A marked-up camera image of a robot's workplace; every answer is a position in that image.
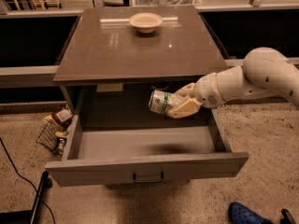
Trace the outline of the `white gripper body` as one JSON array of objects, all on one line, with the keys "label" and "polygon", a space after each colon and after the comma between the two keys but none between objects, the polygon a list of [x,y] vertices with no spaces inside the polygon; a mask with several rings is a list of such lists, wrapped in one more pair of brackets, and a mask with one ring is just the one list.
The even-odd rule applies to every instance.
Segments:
[{"label": "white gripper body", "polygon": [[217,83],[217,74],[211,73],[201,77],[194,87],[194,96],[205,108],[215,108],[223,105],[220,89]]}]

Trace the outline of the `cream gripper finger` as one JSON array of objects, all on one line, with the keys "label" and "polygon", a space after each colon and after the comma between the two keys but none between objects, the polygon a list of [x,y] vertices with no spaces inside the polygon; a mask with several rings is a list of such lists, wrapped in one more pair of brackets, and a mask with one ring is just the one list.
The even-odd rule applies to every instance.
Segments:
[{"label": "cream gripper finger", "polygon": [[187,97],[182,103],[167,111],[167,115],[173,119],[182,119],[198,112],[202,103],[196,98]]},{"label": "cream gripper finger", "polygon": [[195,87],[194,83],[187,84],[184,87],[182,87],[181,89],[177,90],[176,95],[179,95],[182,97],[186,97],[186,96],[193,97],[194,96],[194,87]]}]

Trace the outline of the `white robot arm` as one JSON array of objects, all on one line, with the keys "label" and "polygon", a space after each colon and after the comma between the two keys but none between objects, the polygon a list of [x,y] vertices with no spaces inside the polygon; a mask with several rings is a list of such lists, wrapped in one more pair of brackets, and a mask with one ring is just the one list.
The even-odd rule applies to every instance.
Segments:
[{"label": "white robot arm", "polygon": [[215,108],[232,100],[249,100],[280,95],[299,107],[299,70],[275,49],[257,48],[247,54],[243,66],[201,77],[175,92],[179,104],[167,111],[173,119]]}]

